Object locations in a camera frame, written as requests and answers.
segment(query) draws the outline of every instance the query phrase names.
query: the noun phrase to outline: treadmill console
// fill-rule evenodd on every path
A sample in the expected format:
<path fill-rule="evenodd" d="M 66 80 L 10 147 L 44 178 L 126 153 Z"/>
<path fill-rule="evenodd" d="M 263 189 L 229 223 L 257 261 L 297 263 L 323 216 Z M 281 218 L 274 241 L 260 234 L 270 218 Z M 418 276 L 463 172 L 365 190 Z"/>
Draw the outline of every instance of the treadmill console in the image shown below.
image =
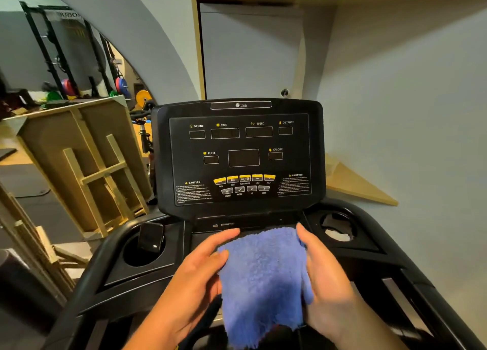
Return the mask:
<path fill-rule="evenodd" d="M 152 117 L 162 211 L 192 219 L 301 210 L 324 196 L 318 102 L 204 101 L 160 106 Z"/>

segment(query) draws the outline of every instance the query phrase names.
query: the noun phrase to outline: hand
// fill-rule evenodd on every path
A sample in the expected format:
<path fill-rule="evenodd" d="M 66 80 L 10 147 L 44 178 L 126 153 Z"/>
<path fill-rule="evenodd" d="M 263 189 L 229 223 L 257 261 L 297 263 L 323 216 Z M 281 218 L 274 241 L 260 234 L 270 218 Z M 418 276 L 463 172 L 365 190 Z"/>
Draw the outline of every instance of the hand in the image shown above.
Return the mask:
<path fill-rule="evenodd" d="M 239 233 L 234 228 L 211 235 L 184 259 L 125 350 L 173 350 L 191 332 L 222 292 L 217 273 L 227 262 L 228 250 L 213 251 Z"/>
<path fill-rule="evenodd" d="M 298 237 L 306 245 L 307 268 L 315 299 L 307 307 L 306 322 L 335 344 L 345 335 L 356 295 L 335 256 L 301 223 Z"/>

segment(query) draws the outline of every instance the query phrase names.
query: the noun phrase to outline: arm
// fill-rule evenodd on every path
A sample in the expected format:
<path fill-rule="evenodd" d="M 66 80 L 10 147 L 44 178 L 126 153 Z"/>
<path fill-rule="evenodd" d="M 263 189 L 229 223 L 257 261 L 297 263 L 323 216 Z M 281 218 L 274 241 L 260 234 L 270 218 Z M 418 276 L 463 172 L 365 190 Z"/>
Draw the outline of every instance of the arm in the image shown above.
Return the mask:
<path fill-rule="evenodd" d="M 306 321 L 340 350 L 407 350 L 377 314 L 355 295 L 335 256 L 300 223 L 298 236 L 306 244 L 307 268 L 315 299 Z"/>
<path fill-rule="evenodd" d="M 176 348 L 200 321 L 216 295 L 222 292 L 217 272 L 227 262 L 228 251 L 213 251 L 239 233 L 240 230 L 235 228 L 212 235 L 184 259 L 124 350 Z"/>

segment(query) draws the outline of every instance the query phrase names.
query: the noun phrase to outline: person's left hand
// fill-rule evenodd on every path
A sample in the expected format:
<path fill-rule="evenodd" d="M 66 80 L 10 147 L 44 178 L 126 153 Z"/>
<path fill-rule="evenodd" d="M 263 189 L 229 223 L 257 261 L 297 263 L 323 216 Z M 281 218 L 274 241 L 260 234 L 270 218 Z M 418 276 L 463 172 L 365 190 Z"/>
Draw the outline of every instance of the person's left hand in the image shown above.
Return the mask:
<path fill-rule="evenodd" d="M 147 328 L 147 332 L 157 330 L 153 327 L 158 327 L 159 330 L 164 328 L 166 335 L 162 336 L 164 339 L 161 340 L 167 346 L 160 344 L 162 347 L 159 348 L 175 348 L 198 324 L 216 295 L 222 292 L 222 284 L 217 273 L 227 262 L 228 250 L 221 253 L 213 251 L 218 245 L 238 236 L 239 233 L 240 229 L 234 228 L 211 235 L 181 263 L 141 325 Z M 146 331 L 139 329 L 141 331 L 137 332 L 147 341 L 147 337 L 143 335 Z"/>

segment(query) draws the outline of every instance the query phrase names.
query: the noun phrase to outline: blue microfiber towel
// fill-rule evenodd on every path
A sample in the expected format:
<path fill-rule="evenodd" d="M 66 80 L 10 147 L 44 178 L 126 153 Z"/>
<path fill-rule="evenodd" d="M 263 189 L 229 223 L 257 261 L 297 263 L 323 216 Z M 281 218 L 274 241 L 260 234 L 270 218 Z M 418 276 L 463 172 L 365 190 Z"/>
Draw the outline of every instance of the blue microfiber towel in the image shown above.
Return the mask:
<path fill-rule="evenodd" d="M 306 249 L 296 230 L 266 230 L 228 242 L 228 261 L 220 271 L 222 309 L 228 342 L 256 348 L 274 325 L 295 330 L 303 323 L 301 294 L 313 301 Z"/>

